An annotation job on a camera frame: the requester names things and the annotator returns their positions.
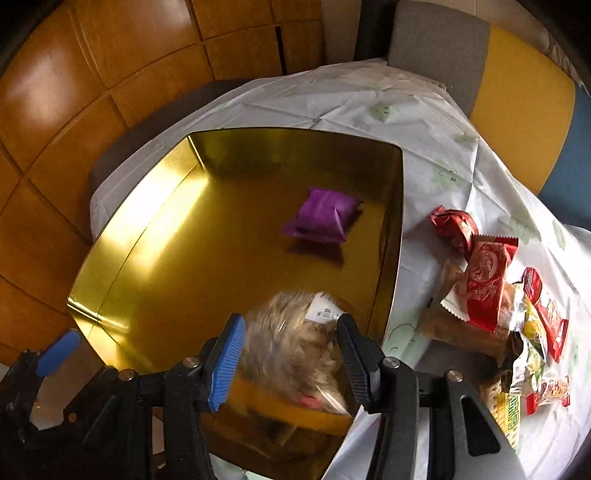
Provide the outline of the brown bread packet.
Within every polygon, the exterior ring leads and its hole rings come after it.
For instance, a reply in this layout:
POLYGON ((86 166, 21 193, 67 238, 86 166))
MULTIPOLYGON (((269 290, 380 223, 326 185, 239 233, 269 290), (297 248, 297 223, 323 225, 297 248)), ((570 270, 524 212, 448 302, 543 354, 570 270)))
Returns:
POLYGON ((501 365, 507 354, 510 327, 515 325, 514 314, 523 300, 523 289, 505 283, 499 323, 496 330, 490 333, 461 318, 466 307, 465 298, 461 294, 464 290, 461 286, 463 281, 462 269, 446 261, 432 301, 422 313, 418 331, 427 338, 487 355, 501 365))

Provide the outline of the sunflower seed packet orange trim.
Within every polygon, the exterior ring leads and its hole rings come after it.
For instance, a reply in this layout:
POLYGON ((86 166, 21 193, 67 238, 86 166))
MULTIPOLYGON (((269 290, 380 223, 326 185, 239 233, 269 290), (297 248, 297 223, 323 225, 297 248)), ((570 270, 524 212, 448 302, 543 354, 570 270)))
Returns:
POLYGON ((228 404, 332 436, 353 422, 346 403, 337 321, 352 306, 326 292, 281 291, 245 317, 245 344, 228 404))

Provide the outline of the yellow cracker packet green text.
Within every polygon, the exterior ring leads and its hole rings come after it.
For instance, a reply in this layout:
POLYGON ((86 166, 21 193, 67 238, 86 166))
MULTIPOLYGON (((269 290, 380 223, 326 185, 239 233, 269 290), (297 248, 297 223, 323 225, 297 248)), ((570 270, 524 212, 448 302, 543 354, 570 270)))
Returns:
POLYGON ((514 451, 520 443, 521 397, 502 390, 501 381, 480 387, 480 398, 486 405, 514 451))

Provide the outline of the yellow green snack packet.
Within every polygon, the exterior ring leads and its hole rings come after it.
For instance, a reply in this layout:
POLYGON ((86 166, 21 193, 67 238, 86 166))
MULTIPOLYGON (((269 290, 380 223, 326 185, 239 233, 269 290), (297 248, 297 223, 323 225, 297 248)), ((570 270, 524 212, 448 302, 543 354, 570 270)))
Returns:
POLYGON ((511 363, 508 391, 525 397, 538 390, 548 360, 548 340, 541 317, 525 296, 518 309, 518 355, 511 363))

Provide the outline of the crinkled red foil candy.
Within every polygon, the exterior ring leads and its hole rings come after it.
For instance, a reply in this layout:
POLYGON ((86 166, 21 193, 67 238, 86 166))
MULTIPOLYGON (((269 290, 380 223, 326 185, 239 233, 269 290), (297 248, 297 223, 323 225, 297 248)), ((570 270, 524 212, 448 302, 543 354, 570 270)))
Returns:
POLYGON ((473 240, 479 235, 479 229, 468 212, 439 206, 430 214, 430 221, 438 236, 448 241, 465 258, 470 257, 473 240))

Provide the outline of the red foil snack bar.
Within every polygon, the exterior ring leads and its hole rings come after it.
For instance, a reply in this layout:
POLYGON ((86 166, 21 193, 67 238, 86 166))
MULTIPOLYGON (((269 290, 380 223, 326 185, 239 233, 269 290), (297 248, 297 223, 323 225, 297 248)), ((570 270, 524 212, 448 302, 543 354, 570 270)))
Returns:
POLYGON ((550 356, 559 363, 567 339, 569 320, 562 316, 554 296, 535 268, 525 268, 522 282, 525 295, 535 307, 546 330, 550 356))

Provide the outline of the red white wafer packet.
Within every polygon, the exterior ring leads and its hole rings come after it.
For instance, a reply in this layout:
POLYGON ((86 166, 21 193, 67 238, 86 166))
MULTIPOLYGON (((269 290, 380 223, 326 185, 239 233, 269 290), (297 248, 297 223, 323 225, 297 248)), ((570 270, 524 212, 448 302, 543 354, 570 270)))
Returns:
POLYGON ((467 269, 440 305, 457 319, 494 333, 500 321, 506 270, 518 248, 517 237, 476 236, 467 269))

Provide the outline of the sesame bar packet red ends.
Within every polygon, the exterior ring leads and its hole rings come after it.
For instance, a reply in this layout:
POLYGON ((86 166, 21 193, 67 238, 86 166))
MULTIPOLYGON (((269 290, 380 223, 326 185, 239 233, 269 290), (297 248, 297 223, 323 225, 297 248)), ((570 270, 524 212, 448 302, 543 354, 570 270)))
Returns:
POLYGON ((570 405, 569 376, 543 378, 538 390, 526 397, 526 415, 530 416, 535 414, 540 406, 556 403, 563 407, 568 407, 570 405))

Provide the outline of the gold tin box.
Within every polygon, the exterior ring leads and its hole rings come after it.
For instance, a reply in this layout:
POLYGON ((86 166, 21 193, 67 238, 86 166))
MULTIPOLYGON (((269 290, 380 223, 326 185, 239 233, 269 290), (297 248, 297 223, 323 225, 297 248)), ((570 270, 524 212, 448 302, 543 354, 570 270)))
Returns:
POLYGON ((324 131, 194 132, 159 154, 95 240, 67 307, 100 358, 141 374, 197 354, 233 313, 326 292, 382 340, 402 245, 403 153, 324 131), (311 188, 361 201, 342 244, 284 233, 311 188))

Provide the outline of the purple snack pouch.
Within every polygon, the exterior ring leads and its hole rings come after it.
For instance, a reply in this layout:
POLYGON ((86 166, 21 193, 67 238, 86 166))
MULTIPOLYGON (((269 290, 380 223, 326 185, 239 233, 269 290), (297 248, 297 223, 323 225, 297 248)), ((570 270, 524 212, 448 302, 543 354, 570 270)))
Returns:
POLYGON ((314 242, 342 244, 362 204, 361 199, 341 191, 310 188, 297 216, 283 226, 283 233, 314 242))

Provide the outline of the white tablecloth green clouds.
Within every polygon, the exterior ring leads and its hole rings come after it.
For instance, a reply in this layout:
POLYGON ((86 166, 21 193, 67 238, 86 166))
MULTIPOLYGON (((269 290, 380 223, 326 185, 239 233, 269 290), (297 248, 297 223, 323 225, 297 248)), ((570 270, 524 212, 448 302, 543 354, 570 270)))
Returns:
POLYGON ((404 240, 385 350, 428 372, 466 370, 470 356, 420 336, 419 312, 450 250, 429 214, 469 212, 489 234, 515 236, 510 271, 538 270, 570 321, 559 365, 571 381, 569 407, 546 406, 522 425, 519 459, 530 479, 590 475, 590 233, 560 222, 526 189, 469 123, 444 88, 424 77, 363 61, 257 79, 199 106, 141 140, 117 166, 97 165, 90 225, 100 233, 123 199, 184 135, 235 127, 297 127, 392 143, 404 160, 404 240))

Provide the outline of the grey yellow blue chair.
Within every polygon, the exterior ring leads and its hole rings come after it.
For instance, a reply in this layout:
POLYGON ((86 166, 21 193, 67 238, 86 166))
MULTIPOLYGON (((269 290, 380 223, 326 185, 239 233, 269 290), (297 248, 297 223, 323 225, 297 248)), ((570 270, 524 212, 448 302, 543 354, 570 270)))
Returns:
POLYGON ((509 31, 401 1, 389 65, 444 84, 517 178, 563 223, 590 226, 590 97, 509 31))

